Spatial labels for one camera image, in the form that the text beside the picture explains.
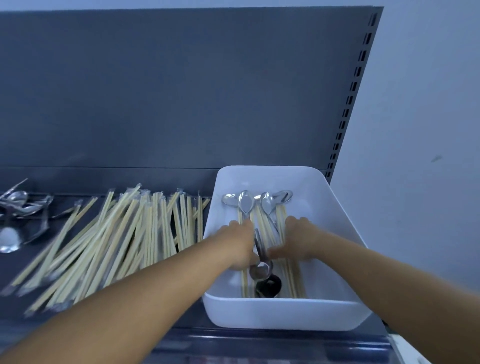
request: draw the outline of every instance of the gray metal back panel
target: gray metal back panel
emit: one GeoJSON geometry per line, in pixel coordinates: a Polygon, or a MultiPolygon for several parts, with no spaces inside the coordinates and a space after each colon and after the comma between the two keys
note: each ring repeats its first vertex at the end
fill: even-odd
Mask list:
{"type": "MultiPolygon", "coordinates": [[[[40,190],[62,189],[67,176],[70,192],[145,175],[159,188],[188,184],[176,169],[332,169],[358,54],[380,10],[0,13],[0,187],[18,168],[36,174],[40,190]]],[[[200,174],[207,193],[212,178],[200,174]]]]}

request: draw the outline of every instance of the hand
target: hand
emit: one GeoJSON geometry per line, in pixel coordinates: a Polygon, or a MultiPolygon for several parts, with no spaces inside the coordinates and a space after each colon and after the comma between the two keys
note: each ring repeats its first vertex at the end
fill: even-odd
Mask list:
{"type": "Polygon", "coordinates": [[[316,251],[328,232],[320,230],[307,218],[288,216],[285,220],[285,244],[268,249],[270,259],[288,258],[305,260],[316,258],[316,251]]]}
{"type": "Polygon", "coordinates": [[[250,220],[241,225],[233,220],[212,238],[226,248],[228,259],[231,259],[230,269],[244,270],[258,263],[258,255],[253,252],[253,223],[250,220]]]}

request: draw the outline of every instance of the person's left hand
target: person's left hand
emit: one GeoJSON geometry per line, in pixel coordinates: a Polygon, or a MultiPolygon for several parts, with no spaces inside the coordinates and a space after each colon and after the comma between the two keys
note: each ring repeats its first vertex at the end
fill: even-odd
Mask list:
{"type": "Polygon", "coordinates": [[[228,226],[222,226],[212,238],[225,248],[230,269],[244,270],[258,263],[258,255],[253,252],[253,223],[245,220],[241,225],[231,221],[228,226]]]}

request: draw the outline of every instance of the white container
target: white container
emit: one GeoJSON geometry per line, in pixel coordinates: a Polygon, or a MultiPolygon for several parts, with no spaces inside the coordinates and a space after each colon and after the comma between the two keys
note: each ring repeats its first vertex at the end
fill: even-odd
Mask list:
{"type": "MultiPolygon", "coordinates": [[[[228,166],[216,177],[204,237],[237,219],[237,210],[222,204],[224,194],[292,190],[287,214],[307,217],[318,227],[364,245],[323,174],[310,167],[228,166]]],[[[212,322],[226,328],[346,331],[371,311],[350,286],[318,260],[301,262],[308,299],[242,298],[240,272],[227,270],[203,297],[212,322]]]]}

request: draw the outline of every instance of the pile of chopsticks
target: pile of chopsticks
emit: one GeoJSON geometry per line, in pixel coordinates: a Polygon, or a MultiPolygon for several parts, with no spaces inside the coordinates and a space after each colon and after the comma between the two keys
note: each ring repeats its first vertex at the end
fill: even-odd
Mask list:
{"type": "Polygon", "coordinates": [[[17,295],[21,296],[51,284],[25,315],[43,305],[46,310],[61,311],[202,239],[203,209],[210,199],[182,190],[165,196],[140,187],[127,189],[117,199],[109,190],[99,214],[63,245],[68,231],[97,198],[92,197],[83,208],[78,201],[58,235],[1,294],[19,288],[17,295]]]}
{"type": "MultiPolygon", "coordinates": [[[[258,204],[250,214],[250,220],[258,227],[260,238],[265,249],[275,245],[285,243],[285,219],[287,218],[287,210],[285,205],[276,206],[276,229],[272,229],[272,225],[267,215],[262,211],[258,204]]],[[[242,214],[239,212],[238,221],[242,222],[242,214]]],[[[278,294],[278,298],[306,298],[305,286],[300,271],[299,263],[292,259],[277,259],[274,262],[273,274],[278,276],[283,282],[282,290],[278,294]]],[[[241,272],[241,294],[244,298],[254,298],[255,281],[250,277],[247,270],[241,272]]]]}

